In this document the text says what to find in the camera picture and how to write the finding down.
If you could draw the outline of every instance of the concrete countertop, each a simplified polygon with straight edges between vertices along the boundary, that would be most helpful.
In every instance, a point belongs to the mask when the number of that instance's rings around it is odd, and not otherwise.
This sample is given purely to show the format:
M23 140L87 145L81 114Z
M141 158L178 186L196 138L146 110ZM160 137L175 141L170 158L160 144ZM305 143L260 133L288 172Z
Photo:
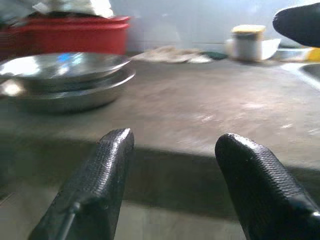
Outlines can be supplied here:
M95 142L132 128L137 148L213 156L233 132L270 148L282 163L320 170L319 92L280 63L132 62L137 71L115 102L91 111L41 115L0 101L2 140Z

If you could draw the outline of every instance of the stainless steel plate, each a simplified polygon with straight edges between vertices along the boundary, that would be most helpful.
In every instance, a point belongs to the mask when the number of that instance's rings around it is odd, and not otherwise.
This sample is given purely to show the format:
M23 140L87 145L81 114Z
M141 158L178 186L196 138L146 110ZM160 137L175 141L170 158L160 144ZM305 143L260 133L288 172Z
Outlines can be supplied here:
M14 82L3 83L2 94L5 94L18 107L45 113L77 112L92 109L114 101L122 93L126 83L136 72L123 68L119 76L95 88L79 91L65 91L46 94L32 94L26 90L18 89Z
M67 52L26 56L0 65L0 76L37 85L78 83L103 78L128 64L126 56Z

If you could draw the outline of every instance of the kitchen counter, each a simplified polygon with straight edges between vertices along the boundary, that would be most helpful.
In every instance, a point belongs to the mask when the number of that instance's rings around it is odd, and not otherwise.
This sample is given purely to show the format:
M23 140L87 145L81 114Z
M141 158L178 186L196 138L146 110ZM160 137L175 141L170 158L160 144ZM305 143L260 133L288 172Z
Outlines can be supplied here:
M237 133L270 148L282 163L320 170L319 92L280 63L132 62L137 75L115 102L59 115L0 102L1 139L94 143L131 128L137 149L213 156L218 137Z
M228 132L270 148L320 203L319 92L299 76L271 61L131 67L137 75L123 96L91 111L31 114L0 101L0 185L1 178L10 183L0 189L6 239L27 239L64 180L116 128L132 128L136 155L115 239L140 232L145 237L135 239L151 239L168 227L184 239L245 239L214 160L215 143Z

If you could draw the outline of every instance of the red plastic tub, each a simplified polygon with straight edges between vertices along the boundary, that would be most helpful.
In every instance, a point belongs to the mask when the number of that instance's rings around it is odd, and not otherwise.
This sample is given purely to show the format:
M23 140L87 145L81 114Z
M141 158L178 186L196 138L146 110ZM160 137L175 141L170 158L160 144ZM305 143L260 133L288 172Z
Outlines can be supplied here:
M83 25L83 24L127 24L129 16L104 17L29 17L29 25Z
M43 53L95 52L123 55L129 24L39 24L27 27Z
M40 53L25 27L0 29L0 61Z

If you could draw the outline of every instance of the floor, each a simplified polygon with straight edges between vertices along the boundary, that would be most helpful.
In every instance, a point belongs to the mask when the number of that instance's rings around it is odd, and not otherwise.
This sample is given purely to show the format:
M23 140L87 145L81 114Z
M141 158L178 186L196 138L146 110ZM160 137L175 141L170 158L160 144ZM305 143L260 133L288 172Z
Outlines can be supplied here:
M25 183L0 204L1 238L26 240L56 195L55 188ZM115 240L244 240L241 226L221 218L123 201Z

